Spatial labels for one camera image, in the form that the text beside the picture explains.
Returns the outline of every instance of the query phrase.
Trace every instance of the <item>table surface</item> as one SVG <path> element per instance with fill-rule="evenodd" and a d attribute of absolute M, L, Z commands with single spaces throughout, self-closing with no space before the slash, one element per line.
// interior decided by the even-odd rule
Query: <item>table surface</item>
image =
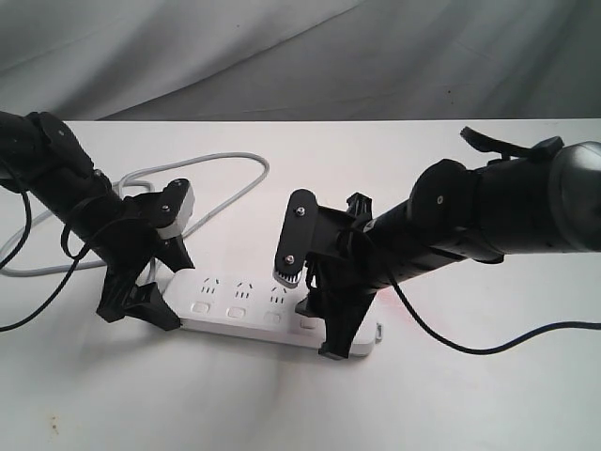
<path fill-rule="evenodd" d="M 268 178 L 188 241 L 199 268 L 270 277 L 288 196 L 314 191 L 343 208 L 356 191 L 375 214 L 404 200 L 430 164 L 487 157 L 465 125 L 524 145 L 551 135 L 601 141 L 601 120 L 377 123 L 70 124 L 111 179 L 140 167 L 224 151 L 271 163 Z M 194 217 L 259 174 L 257 163 L 203 163 L 152 178 L 194 187 Z M 0 193 L 0 238 L 23 223 Z M 35 211 L 40 211 L 35 203 Z M 18 268 L 65 262 L 60 224 L 36 229 Z M 601 256 L 515 256 L 464 262 L 404 284 L 431 325 L 473 347 L 563 319 L 601 319 Z M 3 450 L 565 450 L 600 449 L 601 335 L 559 331 L 505 353 L 447 349 L 413 323 L 390 291 L 376 309 L 384 340 L 365 359 L 95 315 L 103 269 L 78 272 L 33 323 L 0 337 Z M 35 309 L 60 276 L 0 278 L 3 323 Z"/>

